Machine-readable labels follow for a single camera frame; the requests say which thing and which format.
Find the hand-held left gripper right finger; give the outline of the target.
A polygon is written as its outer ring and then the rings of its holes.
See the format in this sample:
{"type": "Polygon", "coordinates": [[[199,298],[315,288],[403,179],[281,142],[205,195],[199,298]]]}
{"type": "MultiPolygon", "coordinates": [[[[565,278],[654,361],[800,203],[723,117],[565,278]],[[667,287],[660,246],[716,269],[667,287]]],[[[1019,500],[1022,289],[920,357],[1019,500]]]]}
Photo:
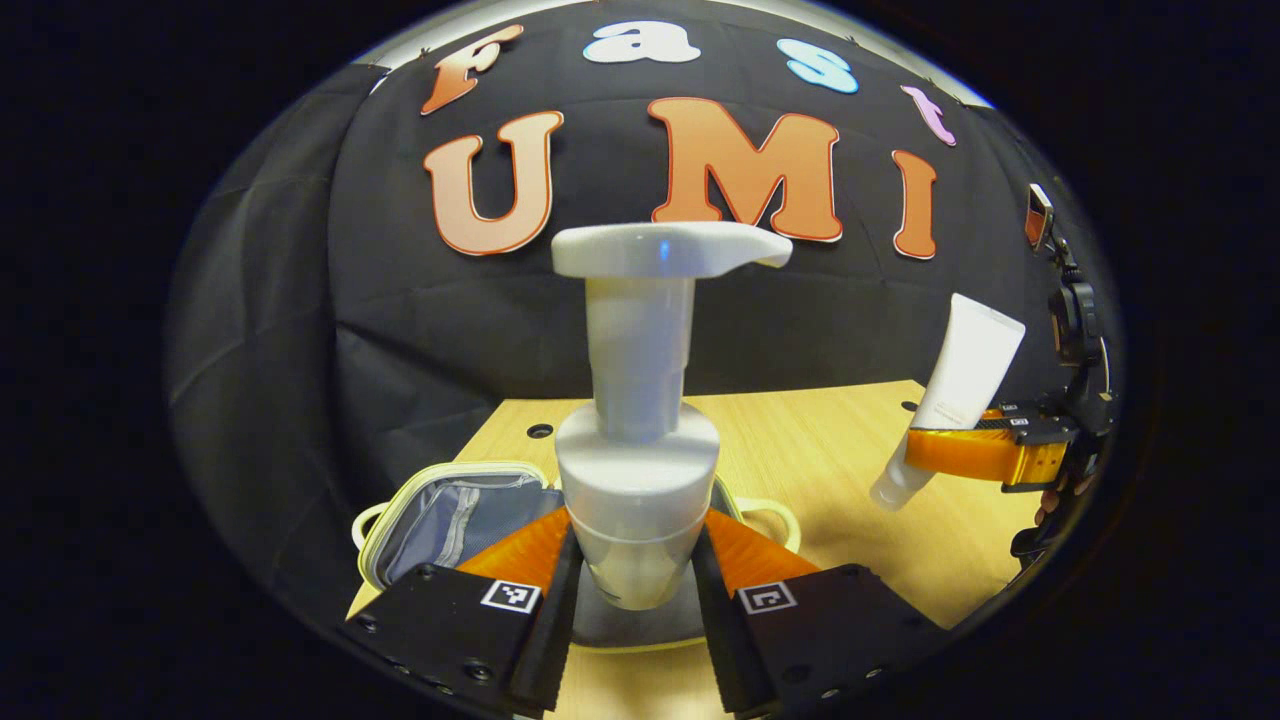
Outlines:
{"type": "Polygon", "coordinates": [[[950,639],[870,569],[819,569],[717,510],[692,570],[721,702],[736,719],[851,719],[859,700],[950,639]]]}

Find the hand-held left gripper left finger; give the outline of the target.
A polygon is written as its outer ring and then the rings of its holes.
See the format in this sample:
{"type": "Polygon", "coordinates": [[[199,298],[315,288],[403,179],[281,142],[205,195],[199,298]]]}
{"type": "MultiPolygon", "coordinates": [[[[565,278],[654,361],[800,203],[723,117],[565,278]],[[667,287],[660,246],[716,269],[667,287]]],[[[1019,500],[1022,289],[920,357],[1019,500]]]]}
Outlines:
{"type": "Polygon", "coordinates": [[[556,708],[582,551],[557,509],[461,568],[421,562],[343,625],[347,644],[466,716],[556,708]]]}

